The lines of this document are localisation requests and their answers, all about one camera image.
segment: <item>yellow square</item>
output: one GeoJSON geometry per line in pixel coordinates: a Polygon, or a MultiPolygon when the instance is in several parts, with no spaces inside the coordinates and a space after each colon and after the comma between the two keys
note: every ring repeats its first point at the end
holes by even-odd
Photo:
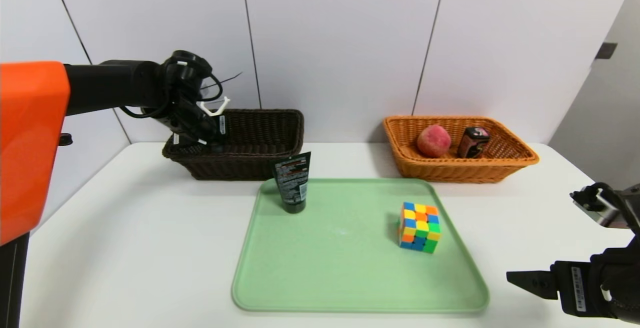
{"type": "Polygon", "coordinates": [[[429,231],[429,224],[426,223],[425,221],[417,221],[415,223],[415,227],[418,228],[418,230],[420,231],[425,231],[425,232],[429,231]]]}
{"type": "Polygon", "coordinates": [[[427,207],[425,205],[414,205],[415,211],[420,213],[427,213],[427,207]]]}
{"type": "Polygon", "coordinates": [[[440,234],[437,232],[429,232],[429,234],[427,235],[427,239],[428,240],[440,240],[440,234]]]}
{"type": "Polygon", "coordinates": [[[406,236],[415,236],[416,235],[416,229],[415,228],[405,227],[404,228],[404,235],[406,235],[406,236]]]}
{"type": "Polygon", "coordinates": [[[416,219],[416,213],[414,211],[404,210],[404,219],[416,219]]]}

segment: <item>dark brown wicker basket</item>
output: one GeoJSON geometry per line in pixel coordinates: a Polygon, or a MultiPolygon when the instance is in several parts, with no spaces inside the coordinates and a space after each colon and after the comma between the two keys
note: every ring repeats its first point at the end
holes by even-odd
{"type": "Polygon", "coordinates": [[[222,153],[203,144],[164,145],[162,155],[185,166],[197,180],[268,180],[270,163],[297,155],[302,149],[304,117],[299,110],[242,110],[224,112],[229,139],[222,153]]]}

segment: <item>sticker label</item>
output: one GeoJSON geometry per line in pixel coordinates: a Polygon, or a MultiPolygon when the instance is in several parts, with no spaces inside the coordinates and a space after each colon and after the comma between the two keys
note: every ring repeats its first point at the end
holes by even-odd
{"type": "Polygon", "coordinates": [[[220,116],[219,125],[220,125],[220,134],[222,135],[227,134],[227,120],[225,119],[224,116],[220,116]]]}
{"type": "Polygon", "coordinates": [[[571,267],[573,278],[573,293],[575,294],[575,309],[578,312],[587,312],[585,290],[583,289],[583,274],[578,267],[571,267]]]}
{"type": "Polygon", "coordinates": [[[300,185],[300,200],[304,201],[307,199],[307,185],[309,182],[300,185]]]}

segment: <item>white table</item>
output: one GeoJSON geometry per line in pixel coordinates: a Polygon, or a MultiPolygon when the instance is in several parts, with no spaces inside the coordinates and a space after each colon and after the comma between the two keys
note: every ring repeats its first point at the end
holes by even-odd
{"type": "MultiPolygon", "coordinates": [[[[592,183],[542,144],[540,163],[498,184],[434,186],[489,286],[482,314],[270,314],[238,309],[231,282],[260,182],[199,182],[126,148],[32,236],[23,328],[613,327],[509,284],[506,271],[589,260],[632,234],[598,226],[569,192],[592,183]]],[[[386,144],[306,144],[316,178],[398,177],[386,144]]]]}

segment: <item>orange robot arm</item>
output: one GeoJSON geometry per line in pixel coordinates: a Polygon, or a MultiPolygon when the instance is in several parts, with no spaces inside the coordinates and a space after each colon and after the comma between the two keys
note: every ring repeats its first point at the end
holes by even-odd
{"type": "Polygon", "coordinates": [[[60,62],[0,66],[0,246],[40,221],[69,102],[60,62]]]}

